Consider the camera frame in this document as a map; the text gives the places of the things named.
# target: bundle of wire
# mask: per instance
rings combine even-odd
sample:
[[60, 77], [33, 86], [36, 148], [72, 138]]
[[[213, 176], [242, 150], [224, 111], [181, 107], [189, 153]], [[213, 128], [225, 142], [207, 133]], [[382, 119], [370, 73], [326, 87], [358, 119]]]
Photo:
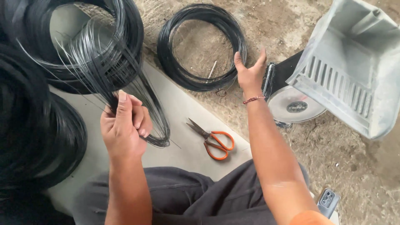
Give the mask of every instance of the bundle of wire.
[[[109, 12], [115, 21], [110, 43], [100, 48], [92, 18], [62, 54], [51, 43], [50, 19], [53, 11], [66, 4], [85, 3]], [[115, 113], [118, 98], [114, 92], [125, 90], [149, 109], [157, 135], [144, 138], [158, 147], [169, 145], [170, 127], [163, 108], [141, 70], [143, 22], [132, 0], [4, 0], [2, 24], [10, 41], [25, 51], [49, 73], [47, 81], [73, 94], [98, 94]]]
[[44, 70], [0, 44], [0, 199], [37, 193], [67, 178], [86, 151], [83, 119], [52, 94]]
[[187, 20], [202, 20], [214, 25], [231, 42], [233, 53], [239, 51], [243, 63], [246, 64], [247, 46], [238, 20], [223, 8], [201, 3], [181, 9], [161, 28], [157, 41], [157, 55], [165, 74], [178, 85], [198, 92], [217, 90], [232, 83], [238, 73], [233, 58], [229, 71], [215, 78], [195, 76], [177, 61], [173, 52], [173, 39], [178, 27]]

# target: bracelet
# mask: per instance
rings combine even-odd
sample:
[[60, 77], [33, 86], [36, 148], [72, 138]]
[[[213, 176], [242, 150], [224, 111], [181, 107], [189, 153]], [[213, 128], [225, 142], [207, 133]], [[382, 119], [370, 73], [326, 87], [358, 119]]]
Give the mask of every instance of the bracelet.
[[265, 96], [264, 95], [259, 95], [259, 96], [256, 96], [256, 97], [249, 98], [247, 101], [244, 101], [243, 104], [247, 104], [247, 103], [252, 102], [254, 100], [257, 100], [259, 98], [265, 99]]

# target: hand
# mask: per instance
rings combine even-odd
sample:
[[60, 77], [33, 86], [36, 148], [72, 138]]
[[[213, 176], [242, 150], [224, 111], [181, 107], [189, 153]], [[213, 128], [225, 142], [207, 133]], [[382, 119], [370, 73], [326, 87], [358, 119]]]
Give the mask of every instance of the hand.
[[239, 52], [236, 52], [234, 61], [236, 70], [238, 71], [238, 82], [240, 87], [243, 89], [246, 98], [245, 100], [262, 95], [262, 78], [264, 77], [265, 69], [267, 68], [267, 55], [265, 48], [263, 47], [261, 49], [260, 57], [256, 64], [249, 69], [243, 65]]
[[153, 124], [142, 102], [120, 90], [116, 115], [106, 106], [101, 115], [100, 128], [110, 163], [117, 165], [124, 161], [141, 159], [147, 143], [139, 135], [147, 137]]

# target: gray cloth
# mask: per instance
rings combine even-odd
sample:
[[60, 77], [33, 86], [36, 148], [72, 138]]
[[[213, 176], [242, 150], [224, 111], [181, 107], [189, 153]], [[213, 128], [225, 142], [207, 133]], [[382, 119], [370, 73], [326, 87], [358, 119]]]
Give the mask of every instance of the gray cloth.
[[[305, 168], [300, 165], [309, 184]], [[220, 181], [175, 167], [145, 168], [153, 204], [153, 225], [275, 225], [253, 160]], [[108, 207], [108, 173], [88, 182], [77, 194], [77, 225], [103, 225]]]

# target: scissors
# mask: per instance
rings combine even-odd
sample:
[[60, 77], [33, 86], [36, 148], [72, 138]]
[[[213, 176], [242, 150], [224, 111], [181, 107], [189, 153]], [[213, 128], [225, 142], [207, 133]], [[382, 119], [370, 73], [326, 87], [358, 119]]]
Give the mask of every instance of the scissors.
[[[233, 140], [232, 136], [230, 134], [228, 134], [227, 132], [224, 131], [211, 131], [211, 133], [207, 133], [206, 131], [204, 131], [199, 125], [197, 125], [195, 122], [193, 122], [193, 120], [189, 119], [193, 125], [186, 123], [187, 125], [189, 125], [193, 130], [195, 130], [198, 134], [200, 134], [201, 136], [204, 137], [204, 146], [206, 147], [207, 153], [208, 155], [215, 159], [215, 160], [224, 160], [228, 157], [228, 151], [231, 151], [234, 147], [235, 147], [235, 141]], [[232, 141], [232, 147], [228, 148], [227, 146], [225, 146], [215, 135], [225, 135], [227, 136], [231, 141]], [[218, 144], [220, 145], [216, 145], [212, 142], [210, 142], [208, 140], [209, 137], [214, 138], [214, 140], [216, 140], [218, 142]], [[217, 148], [221, 151], [225, 152], [225, 156], [218, 158], [215, 157], [211, 152], [210, 152], [210, 148], [209, 146], [212, 146], [214, 148]]]

